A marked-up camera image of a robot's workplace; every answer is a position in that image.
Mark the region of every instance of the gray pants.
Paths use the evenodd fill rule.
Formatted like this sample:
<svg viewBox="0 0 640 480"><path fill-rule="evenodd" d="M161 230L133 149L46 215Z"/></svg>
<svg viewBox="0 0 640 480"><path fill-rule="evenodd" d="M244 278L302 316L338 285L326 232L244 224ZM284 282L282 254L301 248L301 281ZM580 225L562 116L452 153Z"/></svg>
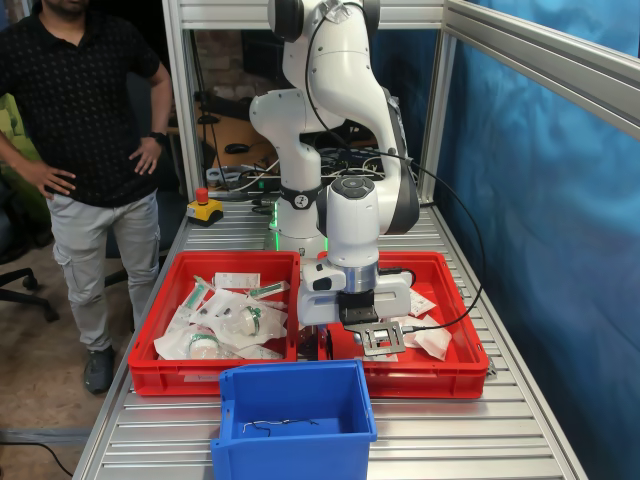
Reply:
<svg viewBox="0 0 640 480"><path fill-rule="evenodd" d="M64 271L69 302L89 350L111 346L104 299L107 230L113 227L122 263L129 275L129 296L136 328L158 277L158 204L156 194L119 208L98 208L62 195L47 201L56 244L53 256Z"/></svg>

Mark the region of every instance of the man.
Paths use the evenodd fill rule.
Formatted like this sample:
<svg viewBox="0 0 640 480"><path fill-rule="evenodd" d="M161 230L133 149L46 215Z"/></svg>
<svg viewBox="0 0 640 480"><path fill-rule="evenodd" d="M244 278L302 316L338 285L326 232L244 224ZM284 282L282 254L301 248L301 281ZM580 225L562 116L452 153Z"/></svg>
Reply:
<svg viewBox="0 0 640 480"><path fill-rule="evenodd" d="M103 296L107 230L129 274L136 327L158 275L158 211L150 174L171 111L167 70L135 28L87 11L89 0L43 0L0 32L0 96L15 96L44 162L30 162L0 134L0 159L47 198L92 393L113 380ZM127 73L151 83L152 133L140 138Z"/></svg>

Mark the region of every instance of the black shirt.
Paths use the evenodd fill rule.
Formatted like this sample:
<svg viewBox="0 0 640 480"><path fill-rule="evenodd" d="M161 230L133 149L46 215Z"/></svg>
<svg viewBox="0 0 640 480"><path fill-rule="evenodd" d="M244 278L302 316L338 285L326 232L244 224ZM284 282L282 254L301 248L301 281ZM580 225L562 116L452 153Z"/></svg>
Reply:
<svg viewBox="0 0 640 480"><path fill-rule="evenodd" d="M51 167L74 173L71 197L113 208L150 194L149 175L129 156L140 144L127 93L127 73L149 78L157 55L128 22L87 13L76 47L40 22L42 5L0 32L0 97L15 96L38 153Z"/></svg>

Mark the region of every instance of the red button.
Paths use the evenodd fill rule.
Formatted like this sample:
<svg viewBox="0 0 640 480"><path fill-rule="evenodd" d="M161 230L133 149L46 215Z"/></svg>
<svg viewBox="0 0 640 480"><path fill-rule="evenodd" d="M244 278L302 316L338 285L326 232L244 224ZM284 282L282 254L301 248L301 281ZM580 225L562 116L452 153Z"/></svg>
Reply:
<svg viewBox="0 0 640 480"><path fill-rule="evenodd" d="M206 205L209 203L209 189L199 188L196 190L196 201L200 205Z"/></svg>

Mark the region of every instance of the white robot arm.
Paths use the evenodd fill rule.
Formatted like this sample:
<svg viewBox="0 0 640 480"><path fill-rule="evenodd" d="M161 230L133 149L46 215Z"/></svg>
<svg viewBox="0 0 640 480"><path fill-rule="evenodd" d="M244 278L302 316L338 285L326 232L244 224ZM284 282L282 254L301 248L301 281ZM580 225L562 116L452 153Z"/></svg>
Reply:
<svg viewBox="0 0 640 480"><path fill-rule="evenodd" d="M329 239L327 258L302 270L299 321L342 322L362 337L367 355L404 351L398 324L380 319L409 312L411 274L380 270L377 240L407 232L419 217L399 111L371 70L369 37L379 15L377 0L270 0L269 22L285 40L284 72L297 88L252 104L254 126L280 154L279 231ZM322 189L320 157L299 135L344 119L369 128L389 154L382 155L385 179L345 176ZM377 345L381 332L390 347Z"/></svg>

